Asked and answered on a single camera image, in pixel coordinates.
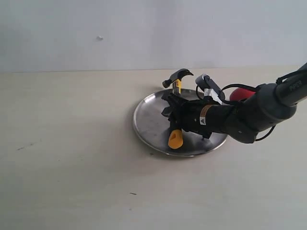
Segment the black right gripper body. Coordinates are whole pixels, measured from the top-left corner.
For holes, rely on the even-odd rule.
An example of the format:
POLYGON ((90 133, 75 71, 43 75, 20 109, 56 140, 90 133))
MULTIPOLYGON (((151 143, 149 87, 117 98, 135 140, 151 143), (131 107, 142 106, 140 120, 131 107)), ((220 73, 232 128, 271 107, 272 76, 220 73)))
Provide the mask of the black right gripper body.
POLYGON ((230 106, 200 99, 187 100, 180 106, 181 127, 209 139, 212 133, 225 134, 225 121, 230 115, 230 106))

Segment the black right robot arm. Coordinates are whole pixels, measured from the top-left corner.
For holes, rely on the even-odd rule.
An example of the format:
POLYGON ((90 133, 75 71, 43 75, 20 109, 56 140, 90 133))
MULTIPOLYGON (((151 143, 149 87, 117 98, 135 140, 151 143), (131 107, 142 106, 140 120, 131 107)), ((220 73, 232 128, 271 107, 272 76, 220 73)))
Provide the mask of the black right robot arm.
POLYGON ((237 83, 220 88, 203 74, 195 80, 196 89, 210 90, 209 95, 189 101, 180 96, 176 82, 191 74, 188 69, 180 69, 163 82, 165 88, 176 86, 173 92, 164 93, 162 99, 168 107, 161 112, 170 122, 168 145, 172 149, 182 146, 182 131, 206 139, 218 133, 245 144, 257 142, 258 133, 268 129, 270 134, 278 123, 291 118, 297 104, 307 97, 306 65, 275 83, 256 87, 237 83))

